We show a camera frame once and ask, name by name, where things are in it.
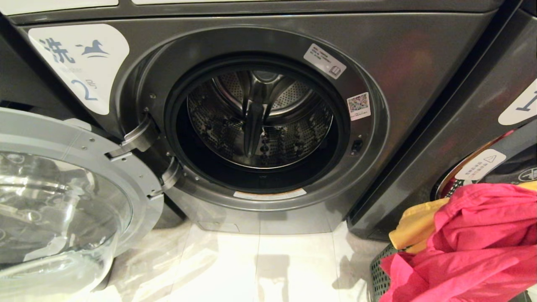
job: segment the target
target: machine number label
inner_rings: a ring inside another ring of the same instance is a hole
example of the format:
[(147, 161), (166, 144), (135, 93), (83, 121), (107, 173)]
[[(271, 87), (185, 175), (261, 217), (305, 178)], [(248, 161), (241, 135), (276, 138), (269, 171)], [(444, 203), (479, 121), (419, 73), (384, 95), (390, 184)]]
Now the machine number label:
[(107, 24), (32, 28), (33, 47), (89, 110), (107, 115), (112, 84), (129, 44)]
[(317, 46), (311, 44), (308, 51), (304, 54), (304, 59), (322, 72), (337, 80), (339, 76), (347, 69), (343, 63), (339, 62), (335, 57)]
[(509, 126), (537, 116), (537, 79), (498, 117), (498, 123)]
[(304, 191), (304, 189), (297, 189), (294, 191), (278, 193), (278, 194), (251, 194), (251, 193), (235, 191), (233, 196), (238, 197), (238, 198), (243, 198), (243, 199), (249, 199), (249, 200), (281, 200), (281, 199), (302, 196), (304, 194), (306, 194), (306, 191)]
[(371, 106), (369, 105), (369, 92), (353, 96), (347, 99), (351, 121), (368, 117), (371, 115)]
[(494, 149), (487, 149), (466, 163), (455, 175), (455, 178), (465, 181), (478, 181), (505, 159), (505, 154)]

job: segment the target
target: pink clothing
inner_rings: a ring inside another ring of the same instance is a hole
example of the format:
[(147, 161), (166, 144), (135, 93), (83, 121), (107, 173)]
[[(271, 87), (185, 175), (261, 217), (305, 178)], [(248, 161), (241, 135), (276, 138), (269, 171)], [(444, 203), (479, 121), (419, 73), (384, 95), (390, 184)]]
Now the pink clothing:
[(416, 255), (382, 260), (380, 302), (506, 302), (537, 283), (536, 192), (510, 184), (463, 186), (434, 215)]

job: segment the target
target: floor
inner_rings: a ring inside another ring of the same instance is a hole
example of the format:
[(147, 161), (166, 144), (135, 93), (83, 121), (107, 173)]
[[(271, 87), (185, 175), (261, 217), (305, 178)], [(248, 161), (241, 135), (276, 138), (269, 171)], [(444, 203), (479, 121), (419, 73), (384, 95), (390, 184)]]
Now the floor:
[(333, 233), (242, 235), (186, 221), (117, 258), (87, 302), (367, 302), (369, 264), (386, 246), (341, 223)]

